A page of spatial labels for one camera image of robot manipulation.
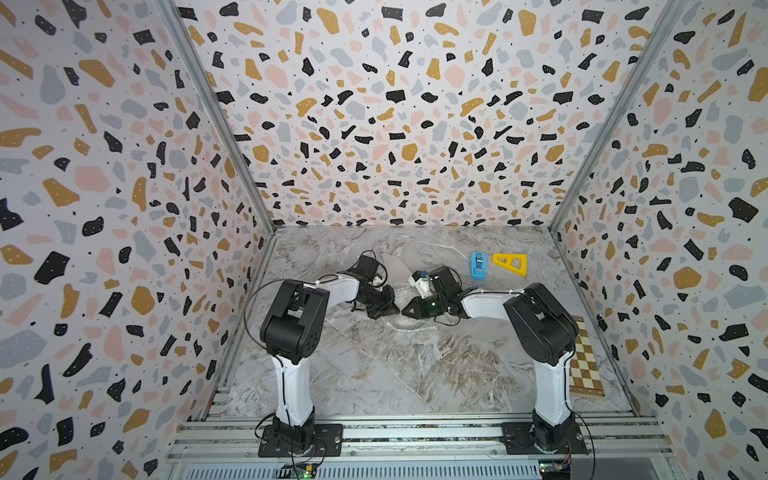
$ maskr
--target blue tape dispenser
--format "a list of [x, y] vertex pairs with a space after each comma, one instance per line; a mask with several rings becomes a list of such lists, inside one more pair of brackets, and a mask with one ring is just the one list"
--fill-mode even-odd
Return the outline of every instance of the blue tape dispenser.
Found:
[[474, 252], [469, 257], [469, 272], [472, 278], [476, 280], [485, 280], [485, 273], [488, 270], [485, 254], [483, 252]]

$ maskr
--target marble surface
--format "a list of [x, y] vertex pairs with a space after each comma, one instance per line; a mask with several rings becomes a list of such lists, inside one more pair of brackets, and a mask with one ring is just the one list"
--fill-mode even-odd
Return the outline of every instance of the marble surface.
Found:
[[[289, 227], [279, 232], [265, 281], [314, 280], [352, 266], [374, 250], [389, 272], [401, 308], [417, 294], [407, 279], [414, 270], [454, 267], [465, 286], [518, 289], [541, 282], [573, 316], [586, 310], [544, 229], [494, 227]], [[490, 264], [485, 280], [468, 274], [472, 252], [526, 253], [528, 276]], [[254, 335], [280, 284], [266, 287], [250, 314]], [[326, 314], [313, 354], [311, 393], [318, 415], [530, 412], [535, 404], [533, 361], [511, 324], [464, 319], [457, 326], [402, 315], [369, 319], [347, 304]], [[454, 323], [455, 317], [439, 320]], [[587, 321], [605, 389], [604, 399], [575, 398], [582, 412], [627, 411], [629, 402], [597, 333]], [[224, 416], [262, 417], [277, 402], [269, 356], [246, 342], [230, 380]]]

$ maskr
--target gray speckle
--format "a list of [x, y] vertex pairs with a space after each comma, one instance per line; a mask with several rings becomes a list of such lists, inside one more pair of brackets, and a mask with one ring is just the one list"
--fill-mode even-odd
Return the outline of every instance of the gray speckle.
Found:
[[53, 223], [61, 234], [61, 242], [66, 245], [74, 245], [74, 237], [78, 233], [78, 226], [63, 220], [53, 220]]
[[146, 2], [137, 3], [134, 6], [134, 12], [136, 12], [137, 18], [144, 18], [149, 15], [149, 7]]
[[27, 397], [29, 396], [29, 389], [32, 388], [32, 385], [34, 383], [35, 383], [35, 377], [32, 375], [27, 375], [26, 377], [24, 377], [21, 383], [18, 384], [18, 387], [16, 387], [16, 393], [22, 396], [22, 400], [27, 399]]
[[571, 45], [571, 42], [566, 38], [563, 40], [562, 43], [560, 43], [560, 48], [558, 48], [558, 53], [563, 56], [563, 60], [565, 60], [565, 63], [568, 63], [571, 61], [571, 52], [573, 51], [574, 46]]
[[170, 422], [174, 417], [175, 412], [176, 412], [175, 405], [172, 405], [167, 409], [163, 410], [162, 412], [160, 412], [160, 415], [157, 416], [157, 421], [154, 423], [154, 429], [158, 430], [161, 426]]
[[730, 70], [744, 57], [746, 57], [746, 48], [718, 55], [712, 60], [712, 68], [720, 71]]
[[131, 100], [130, 98], [120, 105], [120, 109], [127, 114], [131, 114], [136, 118], [144, 118], [147, 116], [147, 109], [142, 104]]
[[72, 43], [78, 48], [80, 48], [85, 53], [91, 53], [91, 50], [94, 49], [94, 46], [91, 44], [91, 41], [88, 40], [88, 37], [80, 33], [79, 31], [76, 31], [74, 33], [74, 38], [72, 39]]
[[187, 168], [187, 165], [189, 165], [187, 162], [187, 157], [181, 150], [171, 150], [168, 154], [168, 163], [173, 168], [178, 168], [181, 170]]
[[152, 70], [151, 68], [145, 68], [144, 74], [147, 75], [147, 80], [154, 85], [155, 87], [160, 87], [165, 91], [168, 91], [168, 86], [166, 86], [165, 83], [161, 80], [160, 74], [158, 74], [156, 71]]
[[371, 39], [371, 49], [379, 54], [382, 60], [386, 60], [386, 45], [379, 37], [373, 37]]
[[123, 119], [120, 117], [115, 117], [113, 114], [109, 115], [99, 115], [99, 118], [101, 121], [103, 121], [105, 124], [109, 125], [112, 128], [116, 128], [120, 130], [123, 127]]
[[685, 177], [680, 180], [677, 196], [684, 204], [696, 198], [699, 194], [699, 180], [696, 177]]
[[83, 280], [80, 280], [80, 283], [85, 283], [86, 285], [93, 285], [94, 283], [96, 283], [97, 279], [98, 279], [98, 273], [85, 272], [85, 278]]
[[349, 58], [349, 55], [346, 54], [343, 48], [334, 48], [331, 50], [331, 56], [333, 56], [342, 67], [351, 67], [354, 65], [352, 59]]
[[690, 427], [685, 430], [685, 449], [694, 458], [699, 454], [699, 437]]
[[535, 65], [530, 50], [519, 50], [515, 56], [520, 60], [520, 66], [523, 68], [533, 68]]
[[729, 194], [741, 192], [742, 188], [744, 188], [744, 179], [742, 178], [731, 177], [723, 182], [723, 189]]
[[686, 382], [688, 382], [689, 385], [707, 386], [707, 381], [704, 379], [704, 377], [695, 373], [688, 366], [680, 365], [680, 374], [682, 374], [683, 378]]
[[491, 25], [498, 18], [498, 13], [502, 10], [502, 4], [496, 3], [485, 12], [478, 15], [478, 25]]
[[525, 120], [525, 115], [528, 113], [528, 106], [521, 101], [515, 102], [509, 108], [509, 114], [517, 121]]
[[116, 208], [118, 210], [123, 210], [126, 205], [128, 205], [128, 202], [119, 197], [109, 197], [107, 201], [104, 202], [106, 208]]
[[326, 60], [326, 56], [323, 55], [320, 50], [315, 50], [314, 48], [310, 47], [310, 53], [315, 58], [317, 63], [323, 63]]
[[152, 260], [157, 250], [152, 246], [152, 243], [147, 236], [144, 235], [144, 232], [138, 231], [134, 233], [133, 239], [134, 244], [136, 245], [136, 254], [147, 262]]
[[21, 175], [22, 167], [28, 163], [29, 160], [26, 158], [0, 158], [0, 171]]
[[114, 165], [112, 165], [112, 173], [115, 175], [115, 177], [118, 178], [119, 181], [123, 183], [125, 182], [125, 168], [121, 162], [114, 162]]
[[362, 120], [366, 117], [366, 108], [356, 101], [350, 101], [346, 104], [346, 113], [352, 115], [355, 120]]
[[285, 6], [282, 10], [277, 12], [277, 15], [275, 15], [275, 20], [277, 20], [277, 23], [281, 25], [291, 25], [296, 21], [296, 2], [294, 0], [291, 0], [288, 2], [288, 5]]
[[448, 128], [447, 121], [439, 121], [432, 129], [432, 141], [442, 141], [445, 138], [445, 130]]
[[277, 125], [275, 132], [277, 132], [278, 140], [290, 142], [290, 126], [288, 125], [288, 122], [281, 121], [280, 124]]
[[48, 342], [32, 330], [22, 330], [15, 335], [5, 337], [0, 340], [0, 369], [9, 369], [34, 359], [42, 353], [46, 345]]
[[46, 104], [53, 105], [66, 95], [64, 84], [58, 79], [56, 69], [50, 65], [43, 67], [43, 82], [40, 85], [40, 99]]
[[713, 101], [707, 110], [707, 121], [715, 121], [720, 117], [720, 109], [717, 107], [717, 101]]
[[131, 407], [132, 405], [130, 402], [122, 402], [118, 407], [118, 418], [121, 419], [131, 413]]
[[744, 435], [746, 433], [746, 425], [744, 425], [736, 417], [731, 417], [730, 422], [728, 422], [728, 426], [730, 427], [730, 431], [736, 435]]
[[40, 203], [40, 197], [38, 197], [35, 192], [28, 192], [25, 196], [22, 197], [22, 200], [30, 207], [34, 207]]
[[498, 58], [498, 63], [504, 64], [509, 61], [509, 53], [507, 53], [506, 50], [502, 50], [501, 47], [496, 48], [496, 58]]
[[766, 291], [760, 285], [736, 285], [730, 292], [725, 292], [723, 298], [732, 310], [736, 310], [742, 306], [765, 300]]
[[114, 476], [114, 463], [104, 457], [100, 460], [97, 467], [97, 480], [112, 480]]
[[729, 144], [735, 144], [741, 138], [741, 127], [744, 125], [744, 121], [741, 117], [736, 115], [728, 115], [725, 117], [725, 131], [723, 132], [723, 140]]
[[18, 273], [6, 273], [0, 282], [0, 298], [6, 302], [24, 295], [27, 291], [27, 279]]
[[78, 382], [78, 386], [91, 385], [93, 383], [105, 383], [109, 380], [109, 374], [112, 371], [110, 366], [100, 366], [88, 377]]
[[51, 424], [53, 423], [53, 414], [50, 412], [46, 412], [43, 414], [42, 417], [38, 420], [37, 429], [38, 432], [42, 433], [43, 435], [47, 435], [48, 432], [51, 431]]

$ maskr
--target black speckle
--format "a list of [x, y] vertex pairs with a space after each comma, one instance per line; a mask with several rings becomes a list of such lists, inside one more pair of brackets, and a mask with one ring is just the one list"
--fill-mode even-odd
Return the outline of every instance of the black speckle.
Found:
[[62, 255], [59, 252], [50, 252], [35, 274], [35, 281], [48, 285], [57, 276], [64, 275], [64, 271], [67, 269], [67, 262], [69, 262], [69, 257], [66, 255]]
[[445, 3], [441, 3], [440, 5], [435, 5], [434, 7], [429, 8], [424, 15], [428, 17], [442, 17], [444, 12]]
[[402, 8], [382, 7], [382, 16], [384, 18], [394, 18], [402, 22]]
[[674, 40], [678, 41], [684, 45], [687, 45], [688, 42], [694, 37], [696, 34], [695, 31], [681, 31], [680, 33], [675, 34]]
[[44, 31], [48, 35], [56, 34], [56, 27], [53, 26], [51, 22], [41, 17], [40, 15], [35, 15], [35, 25], [37, 25], [42, 31]]
[[237, 17], [240, 13], [237, 11], [237, 2], [227, 4], [219, 10], [222, 17]]
[[104, 139], [107, 141], [109, 151], [116, 151], [122, 153], [123, 144], [117, 138], [113, 137], [108, 131], [104, 131]]
[[754, 207], [739, 197], [735, 197], [728, 202], [728, 207], [730, 207], [730, 210], [733, 212], [734, 218], [744, 220], [747, 223], [752, 221], [755, 215], [757, 215], [757, 212], [759, 212], [757, 207]]
[[599, 24], [600, 23], [600, 19], [603, 18], [603, 13], [604, 12], [599, 12], [597, 10], [586, 10], [585, 9], [581, 13], [581, 20], [583, 22], [594, 22], [594, 23]]
[[152, 32], [149, 30], [142, 30], [137, 31], [134, 33], [134, 38], [137, 42], [139, 42], [139, 45], [144, 45], [145, 43], [152, 43], [154, 42], [154, 37], [152, 36]]
[[80, 22], [88, 17], [88, 15], [85, 13], [85, 7], [81, 7], [80, 5], [74, 3], [74, 0], [61, 0], [61, 3], [64, 4], [64, 8], [66, 8], [67, 13], [69, 14], [69, 18], [71, 18], [74, 26], [80, 28]]

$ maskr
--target metal profile bar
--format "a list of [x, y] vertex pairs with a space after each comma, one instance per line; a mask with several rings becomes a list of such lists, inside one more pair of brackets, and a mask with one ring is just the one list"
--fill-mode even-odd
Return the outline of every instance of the metal profile bar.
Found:
[[578, 292], [579, 298], [581, 299], [581, 304], [584, 305], [584, 308], [587, 310], [587, 315], [589, 316], [589, 320], [592, 322], [592, 326], [594, 327], [594, 331], [598, 333], [598, 339], [600, 340], [600, 343], [603, 346], [603, 349], [605, 350], [605, 354], [608, 357], [608, 361], [611, 362], [611, 367], [613, 367], [614, 372], [616, 372], [616, 378], [619, 380], [619, 385], [621, 386], [621, 389], [624, 391], [624, 395], [627, 397], [627, 400], [629, 401], [629, 405], [632, 408], [632, 413], [635, 415], [640, 415], [640, 411], [637, 410], [636, 405], [634, 402], [632, 402], [632, 393], [629, 390], [629, 385], [627, 384], [627, 379], [624, 378], [623, 375], [620, 375], [621, 370], [619, 369], [619, 364], [616, 361], [616, 359], [609, 353], [611, 351], [610, 346], [608, 345], [608, 341], [605, 339], [605, 336], [601, 332], [601, 328], [598, 325], [598, 319], [592, 313], [592, 310], [589, 308], [589, 304], [587, 303], [587, 297], [584, 295], [584, 289], [582, 289], [578, 282], [576, 281], [576, 276], [573, 273], [573, 270], [568, 268], [568, 262], [565, 258], [565, 252], [563, 251], [563, 246], [561, 242], [558, 242], [556, 235], [556, 232], [553, 230], [549, 231], [549, 234], [552, 236], [552, 241], [554, 242], [555, 248], [558, 249], [558, 252], [560, 253], [560, 258], [563, 261], [563, 264], [566, 265], [565, 269], [568, 271], [568, 276], [571, 278], [571, 282], [573, 283], [574, 288]]
[[635, 95], [640, 90], [640, 86], [643, 84], [643, 80], [645, 80], [650, 67], [653, 66], [661, 49], [672, 35], [674, 26], [677, 24], [677, 20], [680, 19], [683, 10], [688, 3], [687, 0], [669, 0], [664, 8], [662, 8], [659, 18], [654, 25], [654, 29], [651, 31], [650, 40], [645, 43], [643, 51], [640, 53], [637, 65], [632, 69], [632, 72], [627, 79], [627, 83], [619, 92], [616, 103], [614, 103], [614, 106], [605, 119], [597, 137], [594, 139], [594, 142], [592, 142], [592, 146], [589, 148], [587, 156], [584, 157], [584, 162], [579, 167], [576, 177], [571, 182], [571, 186], [568, 188], [568, 191], [565, 192], [565, 197], [563, 198], [563, 201], [560, 202], [558, 211], [554, 213], [552, 222], [550, 222], [548, 227], [550, 231], [559, 230], [560, 226], [565, 221], [568, 211], [571, 209], [571, 205], [578, 198], [578, 192], [589, 178], [589, 173], [592, 172], [592, 169], [598, 164], [598, 160], [600, 159], [603, 150], [605, 150], [616, 127], [619, 125], [619, 122], [621, 122], [621, 119], [624, 118], [624, 113], [629, 109]]
[[189, 73], [192, 83], [197, 89], [197, 93], [200, 95], [200, 101], [208, 114], [211, 117], [214, 127], [219, 131], [221, 140], [224, 143], [224, 148], [227, 150], [235, 166], [237, 176], [240, 178], [240, 182], [243, 185], [243, 189], [246, 191], [250, 202], [253, 204], [253, 209], [259, 219], [261, 230], [268, 237], [274, 235], [275, 226], [270, 218], [269, 212], [261, 200], [259, 189], [253, 182], [248, 171], [247, 165], [243, 160], [243, 153], [237, 146], [237, 142], [234, 139], [230, 125], [227, 119], [224, 118], [221, 109], [219, 108], [219, 102], [214, 95], [214, 91], [208, 83], [205, 75], [205, 69], [203, 64], [200, 63], [200, 57], [197, 56], [192, 40], [187, 35], [187, 29], [184, 28], [184, 23], [179, 15], [179, 10], [174, 0], [155, 0], [163, 22], [168, 28], [168, 33], [173, 40], [173, 43], [178, 49], [178, 54], [184, 64], [187, 66], [187, 72]]

